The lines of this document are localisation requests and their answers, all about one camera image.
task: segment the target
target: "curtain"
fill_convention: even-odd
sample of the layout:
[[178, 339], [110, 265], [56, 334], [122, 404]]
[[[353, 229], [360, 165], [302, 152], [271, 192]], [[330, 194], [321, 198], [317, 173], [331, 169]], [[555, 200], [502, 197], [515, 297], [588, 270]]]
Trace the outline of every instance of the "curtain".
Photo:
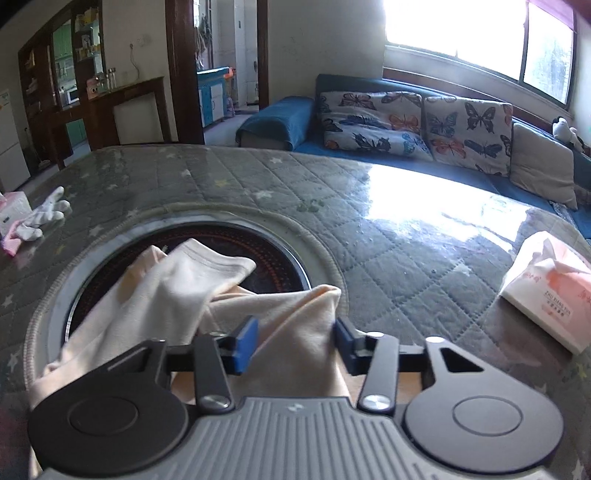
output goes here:
[[544, 12], [549, 13], [554, 18], [560, 20], [563, 24], [574, 30], [574, 12], [573, 8], [563, 2], [563, 0], [528, 0]]

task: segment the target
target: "wooden door frame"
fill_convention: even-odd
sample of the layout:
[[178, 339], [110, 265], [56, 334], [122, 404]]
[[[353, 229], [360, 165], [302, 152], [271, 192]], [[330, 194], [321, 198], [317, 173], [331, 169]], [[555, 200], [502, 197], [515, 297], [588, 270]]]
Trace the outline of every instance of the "wooden door frame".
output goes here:
[[170, 89], [178, 141], [205, 144], [193, 34], [193, 0], [165, 0]]
[[[259, 109], [269, 105], [268, 0], [256, 0]], [[165, 0], [170, 88], [178, 141], [205, 144], [195, 61], [193, 0]]]

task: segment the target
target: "blue cabinet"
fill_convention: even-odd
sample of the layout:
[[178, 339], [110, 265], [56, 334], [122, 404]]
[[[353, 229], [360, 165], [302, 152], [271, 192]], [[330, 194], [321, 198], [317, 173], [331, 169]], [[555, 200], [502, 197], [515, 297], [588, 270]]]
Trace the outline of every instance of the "blue cabinet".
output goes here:
[[197, 72], [201, 118], [206, 127], [222, 119], [226, 113], [226, 89], [224, 75], [230, 73], [230, 67]]

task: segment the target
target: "white refrigerator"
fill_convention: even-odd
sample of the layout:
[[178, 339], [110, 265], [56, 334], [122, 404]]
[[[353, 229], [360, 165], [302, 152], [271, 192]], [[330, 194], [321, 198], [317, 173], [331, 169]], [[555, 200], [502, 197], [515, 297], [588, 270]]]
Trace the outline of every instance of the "white refrigerator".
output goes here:
[[18, 142], [8, 90], [0, 92], [0, 187], [3, 193], [13, 192], [31, 174]]

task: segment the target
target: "metal screw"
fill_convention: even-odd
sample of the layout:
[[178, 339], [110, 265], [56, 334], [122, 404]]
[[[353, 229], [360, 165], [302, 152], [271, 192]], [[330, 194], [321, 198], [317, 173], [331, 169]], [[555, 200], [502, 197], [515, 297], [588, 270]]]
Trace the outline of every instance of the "metal screw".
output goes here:
[[218, 412], [230, 406], [230, 399], [222, 395], [205, 395], [199, 399], [199, 406], [206, 411]]
[[384, 395], [368, 395], [363, 398], [361, 404], [370, 411], [385, 411], [390, 408], [390, 400]]

